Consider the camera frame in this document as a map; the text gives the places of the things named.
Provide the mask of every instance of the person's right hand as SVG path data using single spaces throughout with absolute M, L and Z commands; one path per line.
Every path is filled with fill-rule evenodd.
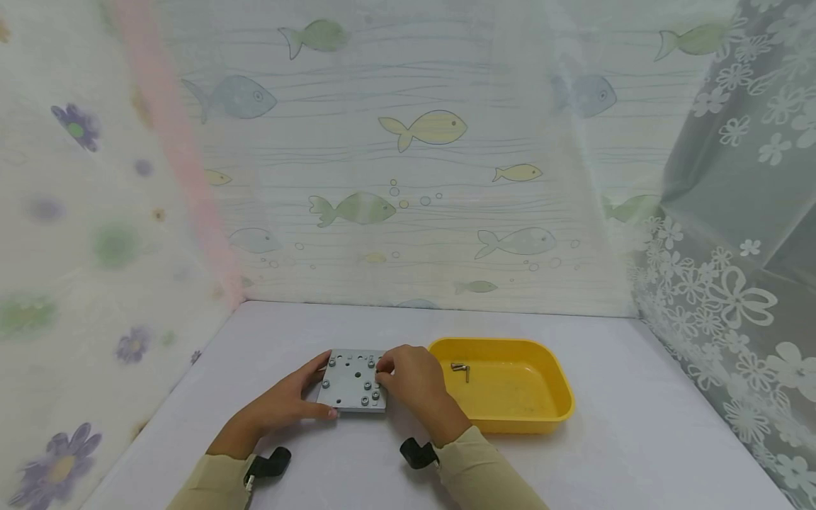
M 377 363 L 377 382 L 428 430 L 437 447 L 455 441 L 470 420 L 445 389 L 439 361 L 424 347 L 401 345 Z

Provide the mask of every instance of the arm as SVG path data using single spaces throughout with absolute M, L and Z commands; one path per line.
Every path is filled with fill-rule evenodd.
M 334 419 L 337 410 L 306 402 L 304 390 L 323 379 L 330 351 L 281 379 L 266 393 L 237 412 L 198 461 L 190 478 L 167 510 L 244 510 L 250 493 L 244 476 L 261 437 L 301 419 Z
M 383 355 L 377 382 L 428 430 L 439 477 L 463 510 L 547 510 L 508 461 L 482 437 L 445 390 L 439 362 L 427 349 L 403 345 Z

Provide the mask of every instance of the person's left hand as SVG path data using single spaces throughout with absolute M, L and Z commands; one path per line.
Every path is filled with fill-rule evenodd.
M 301 419 L 337 418 L 335 408 L 303 399 L 304 391 L 323 379 L 322 369 L 330 355 L 331 351 L 326 351 L 315 357 L 238 411 L 221 429 L 207 454 L 246 459 L 258 440 L 271 432 Z

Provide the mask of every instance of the black object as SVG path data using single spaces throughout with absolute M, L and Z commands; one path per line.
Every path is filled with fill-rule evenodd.
M 431 463 L 439 462 L 437 452 L 433 451 L 431 443 L 420 446 L 413 437 L 409 437 L 402 443 L 400 453 L 413 469 L 422 469 Z
M 244 484 L 249 481 L 250 477 L 257 479 L 281 476 L 283 472 L 286 471 L 286 467 L 289 465 L 291 459 L 292 452 L 283 446 L 276 448 L 268 459 L 261 456 L 255 457 L 249 470 L 246 471 Z

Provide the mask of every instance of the beige sleeve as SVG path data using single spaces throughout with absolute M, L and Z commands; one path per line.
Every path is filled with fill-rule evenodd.
M 442 485 L 462 510 L 548 510 L 478 428 L 470 427 L 456 441 L 434 450 Z
M 167 510 L 244 510 L 250 500 L 244 476 L 253 460 L 204 455 Z

